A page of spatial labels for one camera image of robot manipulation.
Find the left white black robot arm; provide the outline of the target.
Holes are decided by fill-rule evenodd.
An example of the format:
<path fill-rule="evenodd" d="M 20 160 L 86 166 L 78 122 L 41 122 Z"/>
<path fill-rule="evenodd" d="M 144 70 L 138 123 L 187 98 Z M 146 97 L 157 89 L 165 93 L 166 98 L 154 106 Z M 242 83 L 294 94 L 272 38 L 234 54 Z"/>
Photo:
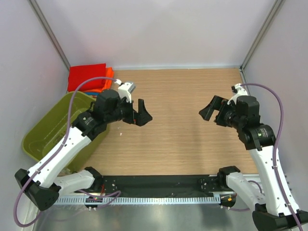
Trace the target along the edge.
<path fill-rule="evenodd" d="M 108 124 L 123 121 L 141 127 L 152 121 L 144 100 L 138 100 L 138 110 L 135 110 L 129 96 L 128 90 L 103 90 L 89 109 L 68 122 L 65 136 L 41 161 L 28 170 L 21 168 L 15 173 L 21 193 L 40 211 L 50 208 L 63 194 L 82 189 L 95 193 L 101 189 L 100 174 L 93 168 L 65 177 L 60 177 L 59 173 L 84 147 L 105 132 Z"/>

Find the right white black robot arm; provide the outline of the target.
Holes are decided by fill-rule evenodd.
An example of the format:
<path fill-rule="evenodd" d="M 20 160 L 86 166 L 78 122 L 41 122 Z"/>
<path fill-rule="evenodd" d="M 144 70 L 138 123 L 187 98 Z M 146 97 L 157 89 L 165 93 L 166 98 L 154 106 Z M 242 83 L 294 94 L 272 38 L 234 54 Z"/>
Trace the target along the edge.
<path fill-rule="evenodd" d="M 208 121 L 213 112 L 218 114 L 215 123 L 235 128 L 239 140 L 250 153 L 257 167 L 263 193 L 249 183 L 235 166 L 220 168 L 217 186 L 224 191 L 232 189 L 248 205 L 253 222 L 259 231 L 284 231 L 308 222 L 308 213 L 294 201 L 286 180 L 277 180 L 275 170 L 283 173 L 279 157 L 273 156 L 275 134 L 269 125 L 260 122 L 259 102 L 253 96 L 239 96 L 228 101 L 215 95 L 209 105 L 199 111 Z M 285 190 L 285 200 L 279 183 Z"/>

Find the red t shirt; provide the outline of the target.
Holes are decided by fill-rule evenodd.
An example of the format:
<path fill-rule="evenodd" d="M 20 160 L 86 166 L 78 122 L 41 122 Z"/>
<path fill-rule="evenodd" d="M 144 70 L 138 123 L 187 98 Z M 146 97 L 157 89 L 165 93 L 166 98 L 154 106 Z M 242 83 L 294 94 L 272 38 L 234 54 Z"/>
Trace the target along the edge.
<path fill-rule="evenodd" d="M 105 77 L 106 64 L 90 64 L 71 66 L 69 69 L 67 91 L 75 91 L 84 81 L 94 77 Z M 96 80 L 84 84 L 79 91 L 87 91 L 93 87 Z"/>

